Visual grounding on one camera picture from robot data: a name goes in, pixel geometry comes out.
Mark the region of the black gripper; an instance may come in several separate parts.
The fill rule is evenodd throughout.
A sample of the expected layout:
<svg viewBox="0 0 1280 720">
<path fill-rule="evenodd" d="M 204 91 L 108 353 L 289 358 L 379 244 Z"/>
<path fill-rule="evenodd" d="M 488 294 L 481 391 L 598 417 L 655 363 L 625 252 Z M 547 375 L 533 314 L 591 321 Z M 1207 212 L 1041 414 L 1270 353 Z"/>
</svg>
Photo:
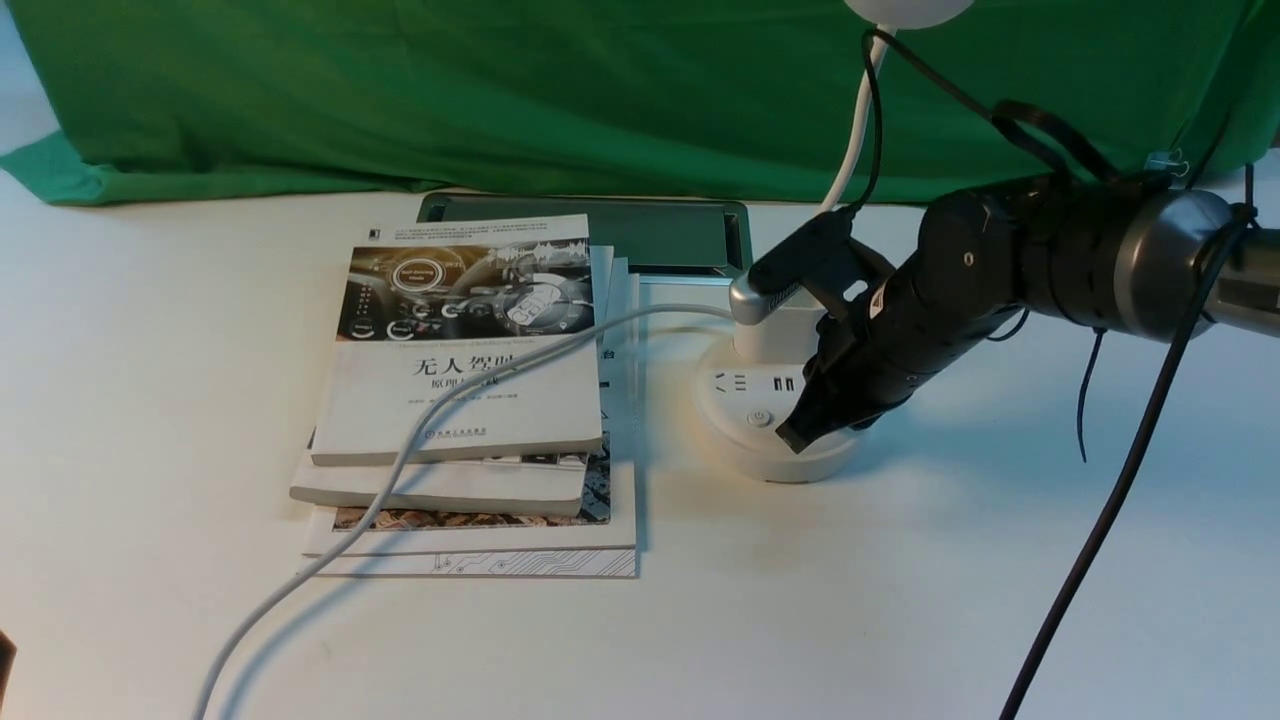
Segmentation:
<svg viewBox="0 0 1280 720">
<path fill-rule="evenodd" d="M 792 454 L 870 427 L 1021 310 L 1028 208 L 1011 190 L 947 193 L 925 209 L 916 250 L 895 269 L 852 241 L 846 211 L 806 222 L 806 274 L 822 287 L 868 287 L 822 328 L 805 388 L 774 430 Z"/>
</svg>

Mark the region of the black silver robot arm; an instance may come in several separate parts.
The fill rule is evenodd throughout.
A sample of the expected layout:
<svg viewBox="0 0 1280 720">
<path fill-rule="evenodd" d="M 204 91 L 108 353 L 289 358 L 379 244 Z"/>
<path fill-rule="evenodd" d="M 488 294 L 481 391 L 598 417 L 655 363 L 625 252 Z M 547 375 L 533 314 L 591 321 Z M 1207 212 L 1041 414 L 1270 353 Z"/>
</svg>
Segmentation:
<svg viewBox="0 0 1280 720">
<path fill-rule="evenodd" d="M 1240 243 L 1196 333 L 1219 323 L 1274 337 L 1277 232 L 1243 204 L 1162 176 L 1033 176 L 946 193 L 899 266 L 852 237 L 851 211 L 823 211 L 748 275 L 758 293 L 806 290 L 826 309 L 777 436 L 801 452 L 870 427 L 1023 310 L 1169 343 L 1229 229 Z"/>
</svg>

